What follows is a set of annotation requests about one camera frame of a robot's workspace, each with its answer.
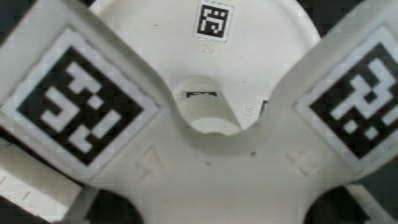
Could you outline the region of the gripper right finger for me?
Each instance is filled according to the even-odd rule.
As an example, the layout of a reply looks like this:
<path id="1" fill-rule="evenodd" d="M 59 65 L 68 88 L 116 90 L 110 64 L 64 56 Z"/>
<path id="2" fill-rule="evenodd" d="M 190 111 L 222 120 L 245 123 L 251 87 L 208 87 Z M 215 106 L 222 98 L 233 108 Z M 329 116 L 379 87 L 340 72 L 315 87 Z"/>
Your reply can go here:
<path id="1" fill-rule="evenodd" d="M 398 224 L 375 196 L 361 184 L 336 187 L 316 199 L 304 224 Z"/>

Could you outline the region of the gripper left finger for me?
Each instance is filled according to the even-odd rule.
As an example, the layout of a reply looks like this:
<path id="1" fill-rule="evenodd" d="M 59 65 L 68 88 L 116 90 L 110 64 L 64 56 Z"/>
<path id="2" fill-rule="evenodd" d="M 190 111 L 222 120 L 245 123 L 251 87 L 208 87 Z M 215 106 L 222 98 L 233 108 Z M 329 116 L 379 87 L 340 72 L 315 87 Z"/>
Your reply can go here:
<path id="1" fill-rule="evenodd" d="M 85 186 L 59 224 L 144 224 L 144 218 L 119 194 Z"/>

